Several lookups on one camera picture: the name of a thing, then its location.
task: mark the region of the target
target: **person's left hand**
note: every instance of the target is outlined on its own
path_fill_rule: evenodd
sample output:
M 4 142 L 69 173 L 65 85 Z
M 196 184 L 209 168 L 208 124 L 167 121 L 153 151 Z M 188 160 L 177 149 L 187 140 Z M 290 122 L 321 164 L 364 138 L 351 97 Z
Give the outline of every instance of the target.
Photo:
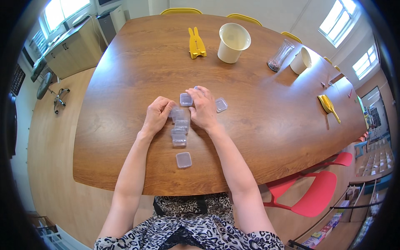
M 156 133 L 164 127 L 168 115 L 175 105 L 176 103 L 168 98 L 162 96 L 157 97 L 147 108 L 146 119 L 144 120 L 141 131 L 151 137 L 156 135 Z

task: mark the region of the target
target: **clear glass vase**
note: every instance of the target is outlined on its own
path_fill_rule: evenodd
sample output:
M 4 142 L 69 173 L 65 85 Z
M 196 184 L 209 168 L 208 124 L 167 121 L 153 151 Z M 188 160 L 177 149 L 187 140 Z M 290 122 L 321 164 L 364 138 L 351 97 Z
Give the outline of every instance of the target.
M 267 64 L 270 69 L 278 72 L 280 70 L 280 67 L 282 67 L 282 64 L 285 61 L 286 57 L 288 57 L 288 55 L 293 50 L 294 45 L 289 42 L 289 40 L 285 39 L 276 54 L 268 60 Z

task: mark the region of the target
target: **wooden table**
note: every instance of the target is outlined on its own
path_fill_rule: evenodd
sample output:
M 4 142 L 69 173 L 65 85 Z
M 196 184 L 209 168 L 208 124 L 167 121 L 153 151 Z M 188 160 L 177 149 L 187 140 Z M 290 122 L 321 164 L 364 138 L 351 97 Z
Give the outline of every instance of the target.
M 248 30 L 250 47 L 235 64 L 218 59 L 220 27 L 235 22 Z M 189 54 L 188 27 L 197 27 L 207 56 Z M 339 72 L 308 49 L 312 67 L 300 76 L 266 64 L 286 37 L 241 20 L 199 14 L 129 20 L 104 53 L 87 89 L 76 129 L 73 175 L 77 182 L 114 190 L 120 169 L 157 96 L 179 102 L 185 89 L 202 85 L 228 109 L 218 114 L 258 184 L 308 168 L 340 151 L 366 131 L 357 95 Z M 342 123 L 326 114 L 317 95 L 327 94 Z M 195 195 L 228 191 L 208 135 L 193 123 L 186 148 L 172 148 L 169 119 L 150 145 L 143 194 Z M 193 165 L 180 170 L 175 155 L 190 152 Z

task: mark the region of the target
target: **black strap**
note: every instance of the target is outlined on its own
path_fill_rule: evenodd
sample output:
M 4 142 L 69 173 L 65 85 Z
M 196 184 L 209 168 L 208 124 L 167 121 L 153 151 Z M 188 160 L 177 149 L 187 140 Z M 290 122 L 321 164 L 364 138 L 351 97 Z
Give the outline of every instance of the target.
M 204 200 L 204 195 L 197 195 L 196 196 L 197 205 L 200 208 L 200 212 L 202 214 L 206 214 L 208 212 L 206 201 Z
M 156 202 L 156 197 L 154 197 L 153 206 L 154 206 L 154 210 L 156 211 L 157 215 L 164 215 L 164 212 L 162 211 L 162 209 Z

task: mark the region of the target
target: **teal stool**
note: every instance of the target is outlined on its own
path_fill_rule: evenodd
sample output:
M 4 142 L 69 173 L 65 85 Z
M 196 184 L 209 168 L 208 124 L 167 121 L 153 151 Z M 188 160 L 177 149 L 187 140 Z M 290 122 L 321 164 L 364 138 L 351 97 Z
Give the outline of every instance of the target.
M 362 149 L 362 147 L 364 147 L 367 143 L 368 143 L 368 141 L 365 141 L 365 142 L 360 142 L 360 143 L 354 145 L 354 148 L 358 148 L 360 150 L 360 153 L 355 156 L 356 159 L 358 157 L 364 155 L 364 150 Z

